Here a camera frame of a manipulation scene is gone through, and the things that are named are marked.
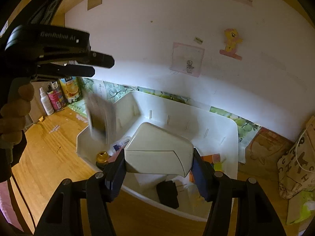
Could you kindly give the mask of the person's left hand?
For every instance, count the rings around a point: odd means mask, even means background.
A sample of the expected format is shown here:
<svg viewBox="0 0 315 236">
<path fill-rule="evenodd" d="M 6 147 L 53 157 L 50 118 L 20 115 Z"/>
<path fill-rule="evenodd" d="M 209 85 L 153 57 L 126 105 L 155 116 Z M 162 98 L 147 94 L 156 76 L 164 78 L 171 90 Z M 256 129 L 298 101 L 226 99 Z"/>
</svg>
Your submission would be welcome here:
<svg viewBox="0 0 315 236">
<path fill-rule="evenodd" d="M 31 83 L 18 89 L 19 98 L 1 108 L 1 138 L 8 143 L 19 144 L 26 125 L 25 116 L 31 111 L 34 88 Z"/>
</svg>

